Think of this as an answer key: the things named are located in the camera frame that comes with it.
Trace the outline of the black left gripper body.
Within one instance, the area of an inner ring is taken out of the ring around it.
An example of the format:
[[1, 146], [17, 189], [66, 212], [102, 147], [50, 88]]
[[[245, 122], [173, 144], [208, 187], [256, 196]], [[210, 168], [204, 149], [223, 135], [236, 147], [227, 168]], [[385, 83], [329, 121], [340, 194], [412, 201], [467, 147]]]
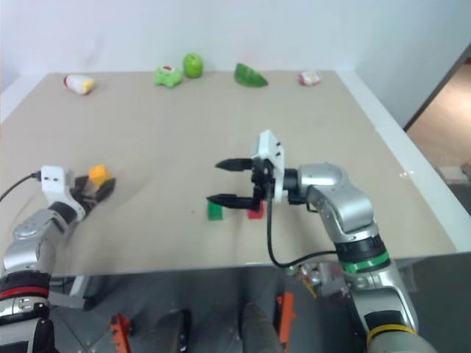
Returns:
[[77, 190], [75, 188], [75, 180], [74, 180], [74, 186], [71, 188], [71, 196], [84, 209], [85, 218], [91, 213], [91, 211], [97, 205], [97, 202], [94, 201], [93, 196], [88, 195], [85, 192], [85, 189], [84, 190]]

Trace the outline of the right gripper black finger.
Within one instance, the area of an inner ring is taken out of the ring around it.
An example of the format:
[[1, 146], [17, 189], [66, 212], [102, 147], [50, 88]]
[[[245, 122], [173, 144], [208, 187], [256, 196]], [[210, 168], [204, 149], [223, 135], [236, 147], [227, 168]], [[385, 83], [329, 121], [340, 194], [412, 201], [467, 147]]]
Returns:
[[252, 169], [253, 160], [251, 158], [229, 158], [215, 164], [216, 168], [224, 171], [248, 171]]
[[258, 202], [251, 197], [241, 197], [235, 194], [219, 193], [208, 196], [207, 200], [219, 206], [230, 209], [258, 210]]

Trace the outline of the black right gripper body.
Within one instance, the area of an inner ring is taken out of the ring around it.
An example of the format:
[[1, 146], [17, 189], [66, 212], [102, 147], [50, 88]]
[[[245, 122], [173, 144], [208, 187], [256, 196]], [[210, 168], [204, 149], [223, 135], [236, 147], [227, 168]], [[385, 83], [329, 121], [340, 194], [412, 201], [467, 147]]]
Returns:
[[254, 159], [252, 161], [252, 177], [254, 185], [253, 198], [256, 202], [269, 201], [274, 195], [274, 166], [265, 159]]

